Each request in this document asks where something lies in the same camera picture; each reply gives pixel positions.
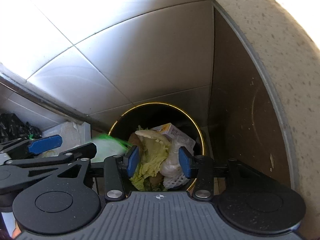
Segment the tiled wall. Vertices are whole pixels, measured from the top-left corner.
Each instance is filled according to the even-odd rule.
[[[29,122],[43,131],[65,121],[61,116],[38,106],[1,84],[0,110],[2,113],[15,113],[24,123]]]
[[[0,0],[0,15],[0,61],[72,108],[111,125],[164,101],[206,125],[210,0]]]

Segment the brown panel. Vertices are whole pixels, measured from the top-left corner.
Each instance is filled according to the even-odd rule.
[[[215,160],[236,158],[290,187],[281,130],[259,73],[217,10],[214,20],[208,126]]]

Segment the clear plastic wrap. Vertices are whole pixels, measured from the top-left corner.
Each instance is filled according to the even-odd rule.
[[[181,146],[185,146],[193,155],[194,141],[188,136],[177,135],[171,142],[171,148],[168,157],[160,165],[160,173],[169,178],[179,176],[182,172],[179,164],[178,151]]]

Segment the person's skin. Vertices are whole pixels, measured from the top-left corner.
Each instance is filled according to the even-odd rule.
[[[14,229],[14,231],[12,233],[12,238],[16,238],[20,233],[21,233],[20,228],[18,227],[17,222],[16,222],[16,228]]]

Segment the trash can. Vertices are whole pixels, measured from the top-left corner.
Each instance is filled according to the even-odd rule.
[[[127,141],[140,125],[143,129],[172,123],[186,135],[196,141],[194,155],[205,155],[202,133],[196,122],[182,109],[167,103],[152,102],[133,107],[121,115],[111,127],[109,135]],[[190,190],[196,179],[174,190]],[[136,191],[129,179],[123,179],[126,193]]]

